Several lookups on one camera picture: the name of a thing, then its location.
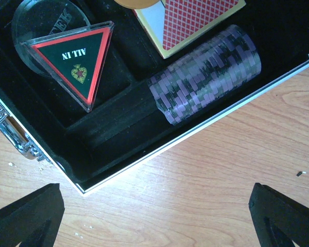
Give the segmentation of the red black triangular button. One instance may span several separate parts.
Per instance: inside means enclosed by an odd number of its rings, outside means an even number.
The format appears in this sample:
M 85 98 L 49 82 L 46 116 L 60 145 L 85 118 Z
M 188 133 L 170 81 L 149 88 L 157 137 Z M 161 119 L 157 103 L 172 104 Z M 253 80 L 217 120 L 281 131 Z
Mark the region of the red black triangular button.
M 94 106 L 114 23 L 102 22 L 21 43 L 87 112 Z

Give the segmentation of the clear round dealer button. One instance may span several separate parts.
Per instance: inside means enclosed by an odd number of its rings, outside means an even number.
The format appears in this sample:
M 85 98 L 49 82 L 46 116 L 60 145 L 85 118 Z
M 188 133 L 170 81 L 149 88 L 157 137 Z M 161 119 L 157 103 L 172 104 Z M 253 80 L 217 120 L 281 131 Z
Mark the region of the clear round dealer button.
M 31 39 L 89 25 L 87 16 L 71 1 L 22 1 L 12 19 L 12 40 L 21 60 L 33 72 L 48 77 L 47 71 L 21 44 Z

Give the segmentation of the tall purple chip stack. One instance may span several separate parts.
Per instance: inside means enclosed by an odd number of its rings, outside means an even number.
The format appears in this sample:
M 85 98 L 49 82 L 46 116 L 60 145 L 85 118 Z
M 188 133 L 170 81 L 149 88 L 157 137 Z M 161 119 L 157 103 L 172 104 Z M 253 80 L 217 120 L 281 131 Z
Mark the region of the tall purple chip stack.
M 254 42 L 231 25 L 148 81 L 157 108 L 176 125 L 260 74 Z

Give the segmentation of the aluminium poker case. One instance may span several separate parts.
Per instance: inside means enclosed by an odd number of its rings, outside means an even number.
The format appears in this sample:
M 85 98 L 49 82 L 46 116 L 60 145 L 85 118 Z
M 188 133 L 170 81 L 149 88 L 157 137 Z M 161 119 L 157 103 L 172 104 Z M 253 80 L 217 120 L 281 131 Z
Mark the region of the aluminium poker case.
M 0 1 L 0 131 L 23 154 L 48 160 L 83 193 L 160 153 L 309 67 L 309 1 L 247 1 L 198 41 L 163 60 L 134 14 L 114 1 L 77 1 L 91 21 L 116 24 L 95 109 L 86 113 L 62 87 L 32 72 L 11 36 L 19 1 Z M 171 125 L 146 81 L 231 24 L 260 50 L 262 72 L 188 120 Z

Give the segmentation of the orange blue round button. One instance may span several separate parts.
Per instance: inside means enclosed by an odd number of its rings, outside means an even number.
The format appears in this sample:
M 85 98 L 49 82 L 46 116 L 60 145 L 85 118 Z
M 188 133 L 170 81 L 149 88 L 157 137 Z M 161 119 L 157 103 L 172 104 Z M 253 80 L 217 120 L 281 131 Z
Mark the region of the orange blue round button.
M 159 0 L 115 0 L 119 5 L 130 9 L 143 9 L 156 4 Z

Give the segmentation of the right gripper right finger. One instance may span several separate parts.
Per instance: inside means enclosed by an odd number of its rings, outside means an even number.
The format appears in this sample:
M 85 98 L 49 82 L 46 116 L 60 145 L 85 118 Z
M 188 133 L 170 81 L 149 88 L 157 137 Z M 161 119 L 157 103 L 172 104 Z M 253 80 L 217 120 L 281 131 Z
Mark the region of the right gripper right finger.
M 260 246 L 309 246 L 309 208 L 255 183 L 249 210 Z

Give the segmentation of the playing card deck box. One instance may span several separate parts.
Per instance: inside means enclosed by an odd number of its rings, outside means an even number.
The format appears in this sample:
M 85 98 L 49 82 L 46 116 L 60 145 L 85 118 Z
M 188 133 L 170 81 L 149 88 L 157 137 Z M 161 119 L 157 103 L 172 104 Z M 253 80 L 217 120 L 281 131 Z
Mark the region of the playing card deck box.
M 133 12 L 167 59 L 244 6 L 244 0 L 158 1 Z

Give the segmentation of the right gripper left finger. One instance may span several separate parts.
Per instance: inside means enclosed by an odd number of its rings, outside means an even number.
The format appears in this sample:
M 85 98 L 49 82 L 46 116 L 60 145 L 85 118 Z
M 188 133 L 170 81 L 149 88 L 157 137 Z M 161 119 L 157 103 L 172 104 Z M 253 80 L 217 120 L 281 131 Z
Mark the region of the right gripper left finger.
M 1 208 L 0 246 L 53 246 L 64 211 L 58 183 Z

